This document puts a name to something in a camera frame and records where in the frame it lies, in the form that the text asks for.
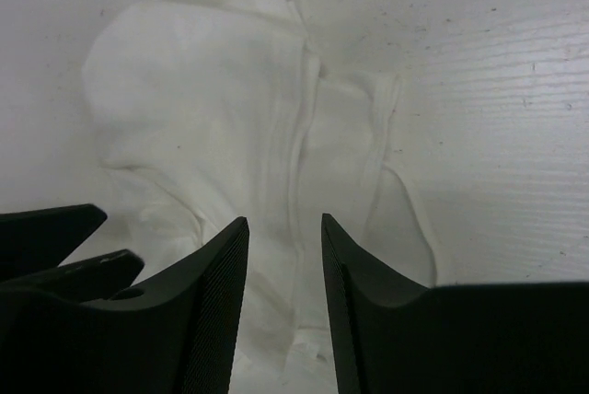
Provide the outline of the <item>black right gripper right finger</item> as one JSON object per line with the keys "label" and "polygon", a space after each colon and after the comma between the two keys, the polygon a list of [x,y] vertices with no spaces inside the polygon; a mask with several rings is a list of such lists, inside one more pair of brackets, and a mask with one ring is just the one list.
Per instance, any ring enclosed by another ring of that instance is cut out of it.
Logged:
{"label": "black right gripper right finger", "polygon": [[588,285],[418,284],[321,221],[341,393],[584,393]]}

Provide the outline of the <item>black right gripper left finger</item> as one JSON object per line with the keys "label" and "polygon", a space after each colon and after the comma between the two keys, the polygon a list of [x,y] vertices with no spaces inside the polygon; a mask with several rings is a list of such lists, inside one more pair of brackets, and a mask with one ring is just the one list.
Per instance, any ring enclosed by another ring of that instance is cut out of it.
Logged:
{"label": "black right gripper left finger", "polygon": [[226,393],[248,266],[239,217],[109,299],[1,290],[5,393]]}

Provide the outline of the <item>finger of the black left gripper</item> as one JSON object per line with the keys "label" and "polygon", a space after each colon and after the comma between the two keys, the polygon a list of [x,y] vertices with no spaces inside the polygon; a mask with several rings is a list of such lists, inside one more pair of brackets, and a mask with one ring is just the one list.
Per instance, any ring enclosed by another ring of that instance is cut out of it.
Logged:
{"label": "finger of the black left gripper", "polygon": [[128,288],[144,261],[127,249],[35,272],[1,284],[2,291],[41,291],[65,300],[109,299]]}
{"label": "finger of the black left gripper", "polygon": [[58,266],[106,220],[91,203],[1,215],[1,273],[32,274]]}

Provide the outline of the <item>white tank top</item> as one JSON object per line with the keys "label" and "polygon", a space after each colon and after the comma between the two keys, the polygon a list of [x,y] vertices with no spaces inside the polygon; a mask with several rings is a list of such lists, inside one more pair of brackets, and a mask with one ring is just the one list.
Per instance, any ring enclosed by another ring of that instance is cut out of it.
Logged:
{"label": "white tank top", "polygon": [[445,276],[422,200],[393,164],[401,81],[327,69],[295,0],[130,6],[82,74],[143,278],[248,220],[232,392],[336,391],[324,214],[410,279]]}

